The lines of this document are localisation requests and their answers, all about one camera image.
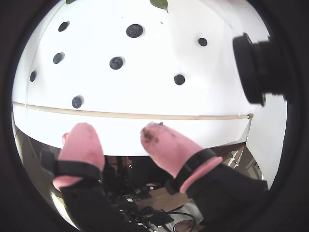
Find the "pink-covered black gripper finger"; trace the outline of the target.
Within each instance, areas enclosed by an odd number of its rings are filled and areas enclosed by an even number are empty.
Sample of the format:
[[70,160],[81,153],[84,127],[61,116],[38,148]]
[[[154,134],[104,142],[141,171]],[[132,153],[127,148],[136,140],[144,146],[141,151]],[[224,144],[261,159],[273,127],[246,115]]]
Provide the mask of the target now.
[[57,158],[52,152],[41,152],[41,166],[53,175],[53,185],[80,231],[143,232],[144,226],[110,205],[102,184],[104,165],[97,132],[87,123],[78,123],[65,136]]

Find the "stained pink-covered gripper finger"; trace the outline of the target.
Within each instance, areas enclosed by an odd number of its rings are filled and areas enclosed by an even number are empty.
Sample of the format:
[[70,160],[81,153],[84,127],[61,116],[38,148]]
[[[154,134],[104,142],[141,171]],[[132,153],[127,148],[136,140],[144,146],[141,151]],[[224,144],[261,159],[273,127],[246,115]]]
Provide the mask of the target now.
[[169,192],[192,199],[206,227],[239,227],[267,195],[266,181],[226,166],[211,149],[162,123],[146,125],[140,140],[156,165],[173,177]]

